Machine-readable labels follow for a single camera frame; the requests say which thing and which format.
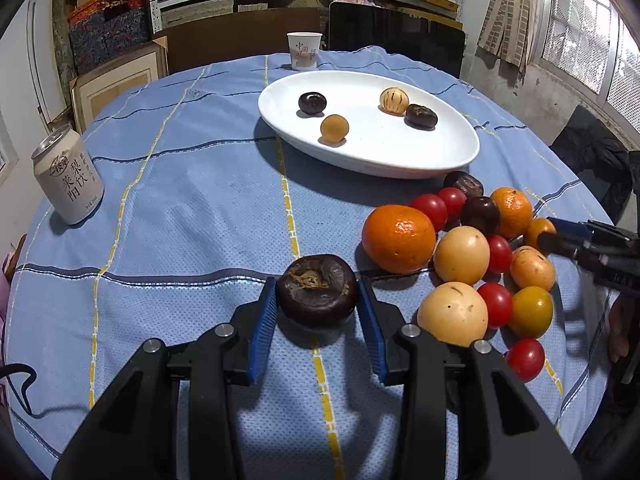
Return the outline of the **striped pepino melon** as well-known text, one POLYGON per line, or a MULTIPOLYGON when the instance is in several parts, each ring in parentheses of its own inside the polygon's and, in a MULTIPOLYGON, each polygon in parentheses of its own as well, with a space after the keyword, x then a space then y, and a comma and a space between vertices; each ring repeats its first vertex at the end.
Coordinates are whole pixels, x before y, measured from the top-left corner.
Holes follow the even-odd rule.
POLYGON ((408 94, 399 87, 386 88, 380 95, 380 109, 384 113, 402 116, 409 105, 408 94))

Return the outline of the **pale orange fruit with stem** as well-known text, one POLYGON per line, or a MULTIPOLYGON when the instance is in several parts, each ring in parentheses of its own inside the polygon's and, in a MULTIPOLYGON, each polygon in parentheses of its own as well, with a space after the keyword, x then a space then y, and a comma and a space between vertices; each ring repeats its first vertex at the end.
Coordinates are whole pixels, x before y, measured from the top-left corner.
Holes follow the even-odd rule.
POLYGON ((537 286, 550 292, 555 284, 553 263, 530 246, 522 246, 514 250, 510 275, 519 288, 537 286))

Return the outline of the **large orange mandarin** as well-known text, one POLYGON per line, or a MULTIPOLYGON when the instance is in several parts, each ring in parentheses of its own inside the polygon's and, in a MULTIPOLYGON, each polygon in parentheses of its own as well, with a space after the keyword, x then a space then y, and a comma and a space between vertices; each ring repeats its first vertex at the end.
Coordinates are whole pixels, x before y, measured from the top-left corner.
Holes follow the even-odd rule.
POLYGON ((434 254, 436 232, 420 210, 406 205, 375 208, 363 223, 361 245, 383 270, 406 275, 427 266, 434 254))

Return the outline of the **red cherry tomato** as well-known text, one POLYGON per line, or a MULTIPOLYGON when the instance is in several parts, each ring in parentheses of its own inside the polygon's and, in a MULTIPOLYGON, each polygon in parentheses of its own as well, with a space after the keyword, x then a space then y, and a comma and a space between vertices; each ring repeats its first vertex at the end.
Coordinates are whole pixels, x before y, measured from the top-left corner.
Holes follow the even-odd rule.
POLYGON ((460 220, 462 209, 466 200, 468 199, 466 195, 458 188, 447 186, 446 188, 442 188, 437 193, 437 196, 444 202, 446 206, 448 214, 448 226, 456 224, 460 220))
POLYGON ((506 352, 506 362, 522 382, 535 379, 544 367, 545 360, 544 347, 533 338, 517 341, 506 352))
POLYGON ((420 210, 430 219, 435 232, 442 231, 448 223, 447 206, 436 194, 422 194, 416 197, 410 206, 420 210))
POLYGON ((485 301, 488 313, 488 327, 498 330, 510 323, 513 314, 511 293, 499 283, 485 283, 477 289, 485 301))
POLYGON ((488 272, 503 274, 510 269, 513 255, 509 242, 498 234, 491 234, 487 239, 489 245, 488 272))

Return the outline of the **small yellow orange tomato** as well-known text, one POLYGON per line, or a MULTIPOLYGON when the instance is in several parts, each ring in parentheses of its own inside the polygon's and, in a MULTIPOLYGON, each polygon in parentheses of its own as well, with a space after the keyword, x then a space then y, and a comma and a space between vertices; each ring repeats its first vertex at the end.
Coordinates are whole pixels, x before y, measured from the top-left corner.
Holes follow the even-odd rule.
POLYGON ((551 295, 538 286, 522 288, 512 297, 510 330, 518 339, 539 338, 549 328, 554 312, 551 295))

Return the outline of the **pale yellow passion fruit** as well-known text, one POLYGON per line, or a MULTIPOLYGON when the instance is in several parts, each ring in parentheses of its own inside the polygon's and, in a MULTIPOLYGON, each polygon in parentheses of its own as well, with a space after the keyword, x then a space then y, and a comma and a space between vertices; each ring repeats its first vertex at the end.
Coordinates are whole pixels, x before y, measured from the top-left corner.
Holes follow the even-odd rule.
POLYGON ((422 301, 416 322, 437 340, 469 347, 488 329, 485 300, 470 285, 448 282, 437 286, 422 301))

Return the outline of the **black chair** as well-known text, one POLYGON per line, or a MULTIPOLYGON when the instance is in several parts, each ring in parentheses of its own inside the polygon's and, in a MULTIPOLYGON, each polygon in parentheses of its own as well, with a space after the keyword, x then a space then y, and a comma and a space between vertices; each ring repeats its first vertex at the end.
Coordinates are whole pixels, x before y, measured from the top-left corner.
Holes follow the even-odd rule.
POLYGON ((334 1, 329 6, 329 49, 381 47, 460 77, 465 33, 441 22, 398 10, 334 1))

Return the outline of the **dark purple plum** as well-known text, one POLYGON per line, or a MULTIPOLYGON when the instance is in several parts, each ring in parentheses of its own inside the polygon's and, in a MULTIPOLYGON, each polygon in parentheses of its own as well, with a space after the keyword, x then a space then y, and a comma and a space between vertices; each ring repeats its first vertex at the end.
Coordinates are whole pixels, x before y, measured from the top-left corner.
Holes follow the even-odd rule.
POLYGON ((500 223, 500 211, 496 202, 489 196, 469 198, 460 214, 462 226, 472 226, 489 236, 497 232, 500 223))
POLYGON ((326 109, 326 97, 320 92, 303 93, 298 98, 298 107, 306 115, 320 115, 326 109))

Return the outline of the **beige drink can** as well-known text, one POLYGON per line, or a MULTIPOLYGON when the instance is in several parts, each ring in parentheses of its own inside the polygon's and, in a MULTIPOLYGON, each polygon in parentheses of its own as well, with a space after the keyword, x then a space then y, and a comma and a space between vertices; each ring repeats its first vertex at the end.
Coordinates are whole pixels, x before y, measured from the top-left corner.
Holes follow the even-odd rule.
POLYGON ((34 176, 55 211, 69 226, 89 217, 104 195, 104 184, 71 126, 55 129, 32 152, 34 176))

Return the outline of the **small glossy orange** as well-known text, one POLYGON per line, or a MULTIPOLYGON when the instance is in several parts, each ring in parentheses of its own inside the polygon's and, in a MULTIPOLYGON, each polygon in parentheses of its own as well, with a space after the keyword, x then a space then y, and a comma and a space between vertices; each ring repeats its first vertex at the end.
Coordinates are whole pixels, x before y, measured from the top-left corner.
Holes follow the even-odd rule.
POLYGON ((553 223, 547 218, 533 219, 524 233, 524 244, 540 250, 538 246, 538 237, 540 234, 544 233, 556 233, 553 223))

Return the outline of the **small yellow round fruit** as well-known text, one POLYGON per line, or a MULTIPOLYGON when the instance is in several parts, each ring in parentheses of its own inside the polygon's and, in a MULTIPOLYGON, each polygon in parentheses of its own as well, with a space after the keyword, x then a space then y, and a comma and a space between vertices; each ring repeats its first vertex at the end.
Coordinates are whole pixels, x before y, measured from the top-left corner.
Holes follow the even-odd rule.
POLYGON ((349 123, 339 114, 333 114, 323 119, 320 125, 322 140, 329 144, 339 144, 348 135, 349 123))

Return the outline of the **pale orange round fruit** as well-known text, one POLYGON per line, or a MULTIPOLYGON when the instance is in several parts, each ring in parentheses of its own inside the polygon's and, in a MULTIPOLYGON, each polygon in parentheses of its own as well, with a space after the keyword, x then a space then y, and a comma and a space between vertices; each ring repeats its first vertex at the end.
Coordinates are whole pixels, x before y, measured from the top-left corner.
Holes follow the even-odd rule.
POLYGON ((438 242, 434 268, 443 282, 475 285, 486 274, 489 260, 485 235, 472 226, 457 226, 438 242))

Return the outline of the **large dark water chestnut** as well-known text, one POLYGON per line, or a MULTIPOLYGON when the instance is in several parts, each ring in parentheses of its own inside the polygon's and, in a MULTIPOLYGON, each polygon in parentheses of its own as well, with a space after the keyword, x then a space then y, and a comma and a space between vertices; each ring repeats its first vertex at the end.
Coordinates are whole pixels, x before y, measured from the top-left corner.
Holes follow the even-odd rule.
POLYGON ((438 116, 426 106, 410 104, 405 110, 405 123, 413 128, 433 130, 438 123, 438 116))

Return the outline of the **beige patterned curtain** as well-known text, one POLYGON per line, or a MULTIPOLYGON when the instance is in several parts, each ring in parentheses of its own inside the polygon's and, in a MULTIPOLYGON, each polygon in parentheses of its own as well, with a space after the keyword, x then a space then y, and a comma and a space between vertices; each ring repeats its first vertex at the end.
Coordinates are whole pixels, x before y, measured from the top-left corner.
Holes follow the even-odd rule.
POLYGON ((478 47, 526 75, 546 0, 489 0, 478 47))

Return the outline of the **white paper cup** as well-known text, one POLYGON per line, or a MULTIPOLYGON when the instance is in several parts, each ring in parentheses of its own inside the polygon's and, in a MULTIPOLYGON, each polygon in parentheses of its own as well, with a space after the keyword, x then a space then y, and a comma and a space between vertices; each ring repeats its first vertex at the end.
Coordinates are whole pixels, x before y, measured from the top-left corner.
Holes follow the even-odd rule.
POLYGON ((321 39, 321 32, 288 33, 288 50, 293 70, 308 72, 317 68, 321 39))

